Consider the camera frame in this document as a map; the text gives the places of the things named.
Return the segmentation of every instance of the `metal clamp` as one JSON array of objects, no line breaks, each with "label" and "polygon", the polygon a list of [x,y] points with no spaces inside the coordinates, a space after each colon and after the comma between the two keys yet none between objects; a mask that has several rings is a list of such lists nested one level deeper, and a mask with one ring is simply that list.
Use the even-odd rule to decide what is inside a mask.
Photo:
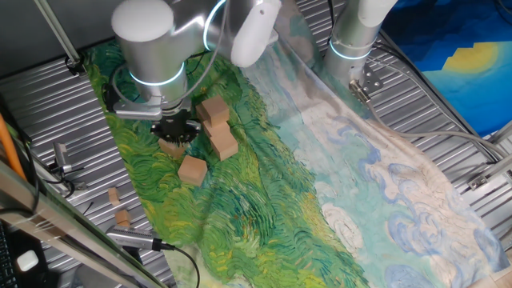
[{"label": "metal clamp", "polygon": [[500,175],[503,175],[508,183],[512,185],[512,154],[502,159],[476,178],[473,178],[473,180],[469,181],[467,184],[472,190],[476,190]]}]

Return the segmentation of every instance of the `fabric cloth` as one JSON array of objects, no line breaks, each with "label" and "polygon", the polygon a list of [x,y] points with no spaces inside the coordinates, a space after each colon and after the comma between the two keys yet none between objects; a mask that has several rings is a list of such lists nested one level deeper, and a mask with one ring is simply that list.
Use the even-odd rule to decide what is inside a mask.
[{"label": "fabric cloth", "polygon": [[[238,141],[223,162],[204,134],[191,143],[208,165],[201,187],[179,180],[182,158],[160,150],[150,122],[106,114],[148,219],[196,259],[201,287],[465,287],[508,266],[439,169],[326,75],[294,1],[276,29],[282,40],[254,66],[218,59],[192,97],[220,94]],[[90,51],[97,93],[119,63],[115,43]],[[166,256],[178,286],[195,286],[189,260]]]}]

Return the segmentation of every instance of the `orange pole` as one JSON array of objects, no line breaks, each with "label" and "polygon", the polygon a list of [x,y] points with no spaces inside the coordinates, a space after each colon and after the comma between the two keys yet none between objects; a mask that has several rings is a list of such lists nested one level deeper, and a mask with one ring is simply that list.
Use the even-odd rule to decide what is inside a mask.
[{"label": "orange pole", "polygon": [[18,153],[14,148],[13,139],[10,137],[9,130],[7,129],[6,122],[0,115],[0,140],[2,140],[3,148],[6,150],[7,159],[9,160],[10,168],[16,172],[19,177],[26,181],[25,173],[23,172],[22,164],[19,161]]}]

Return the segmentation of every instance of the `yellow pattern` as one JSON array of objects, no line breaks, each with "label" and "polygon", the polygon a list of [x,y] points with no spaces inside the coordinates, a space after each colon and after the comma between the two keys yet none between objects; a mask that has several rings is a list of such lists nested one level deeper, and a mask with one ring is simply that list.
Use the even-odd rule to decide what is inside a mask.
[{"label": "yellow pattern", "polygon": [[475,74],[488,70],[498,59],[496,42],[475,43],[473,48],[458,48],[454,56],[449,57],[443,67],[464,74]]}]

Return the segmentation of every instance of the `small wooden block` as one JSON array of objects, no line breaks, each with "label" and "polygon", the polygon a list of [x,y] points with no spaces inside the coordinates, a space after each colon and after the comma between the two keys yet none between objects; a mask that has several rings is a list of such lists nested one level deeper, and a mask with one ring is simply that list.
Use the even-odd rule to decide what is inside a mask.
[{"label": "small wooden block", "polygon": [[187,155],[179,167],[178,176],[183,182],[200,186],[206,172],[208,172],[208,168],[205,161]]},{"label": "small wooden block", "polygon": [[238,152],[238,142],[231,133],[213,136],[211,145],[221,161],[228,159]]},{"label": "small wooden block", "polygon": [[195,107],[195,113],[201,122],[208,120],[208,114],[206,113],[205,107],[202,103],[199,103],[199,105]]},{"label": "small wooden block", "polygon": [[160,149],[173,158],[180,158],[185,152],[186,148],[189,144],[181,144],[180,146],[175,143],[167,142],[164,139],[159,139],[158,144],[160,145]]},{"label": "small wooden block", "polygon": [[202,123],[202,128],[204,128],[204,131],[208,137],[231,134],[230,126],[227,125],[227,122],[223,122],[217,126],[212,126],[210,121],[204,121]]},{"label": "small wooden block", "polygon": [[131,222],[131,216],[130,213],[126,210],[121,210],[116,212],[115,214],[115,221],[117,224],[123,223],[124,221],[128,221],[128,223]]},{"label": "small wooden block", "polygon": [[121,204],[121,202],[119,201],[119,192],[118,192],[117,188],[115,188],[115,187],[109,188],[109,200],[113,206],[117,206],[117,205]]},{"label": "small wooden block", "polygon": [[118,223],[118,225],[128,227],[128,228],[131,227],[130,221],[123,221],[121,223]]},{"label": "small wooden block", "polygon": [[230,120],[230,108],[228,108],[220,95],[207,99],[201,104],[205,108],[207,120],[210,121],[212,126],[217,126]]}]

